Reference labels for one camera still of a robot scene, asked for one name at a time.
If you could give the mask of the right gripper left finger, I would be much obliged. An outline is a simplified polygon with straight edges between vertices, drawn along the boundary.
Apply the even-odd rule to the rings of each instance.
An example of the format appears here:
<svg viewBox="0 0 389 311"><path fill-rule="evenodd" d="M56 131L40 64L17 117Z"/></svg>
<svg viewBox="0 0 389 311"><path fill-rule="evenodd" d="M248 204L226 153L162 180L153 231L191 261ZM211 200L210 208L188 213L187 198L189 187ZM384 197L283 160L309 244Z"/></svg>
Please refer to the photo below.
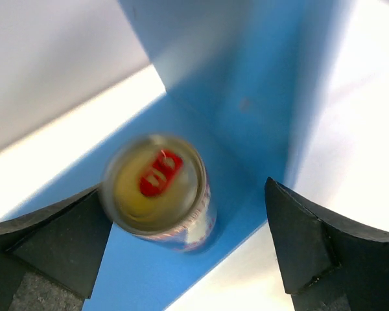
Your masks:
<svg viewBox="0 0 389 311"><path fill-rule="evenodd" d="M112 228L88 188L0 223L0 310L81 310Z"/></svg>

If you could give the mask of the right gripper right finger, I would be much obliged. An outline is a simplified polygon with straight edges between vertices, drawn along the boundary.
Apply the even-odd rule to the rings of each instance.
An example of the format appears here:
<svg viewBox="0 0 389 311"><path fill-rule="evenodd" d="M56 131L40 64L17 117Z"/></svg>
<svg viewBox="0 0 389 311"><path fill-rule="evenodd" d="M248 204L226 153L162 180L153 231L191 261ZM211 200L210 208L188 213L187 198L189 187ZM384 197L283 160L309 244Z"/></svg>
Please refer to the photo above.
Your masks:
<svg viewBox="0 0 389 311"><path fill-rule="evenodd" d="M389 232L268 178L268 224L295 310L389 310Z"/></svg>

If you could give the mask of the blue Red Bull can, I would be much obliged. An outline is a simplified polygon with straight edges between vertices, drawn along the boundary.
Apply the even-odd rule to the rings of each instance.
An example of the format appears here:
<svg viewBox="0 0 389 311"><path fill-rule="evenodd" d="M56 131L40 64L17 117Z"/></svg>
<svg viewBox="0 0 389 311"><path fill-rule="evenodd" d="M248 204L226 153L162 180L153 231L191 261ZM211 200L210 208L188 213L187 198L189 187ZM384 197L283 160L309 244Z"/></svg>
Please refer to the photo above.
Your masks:
<svg viewBox="0 0 389 311"><path fill-rule="evenodd" d="M181 252L201 252L216 236L206 166L187 141L140 137L119 150L99 186L108 218L141 240Z"/></svg>

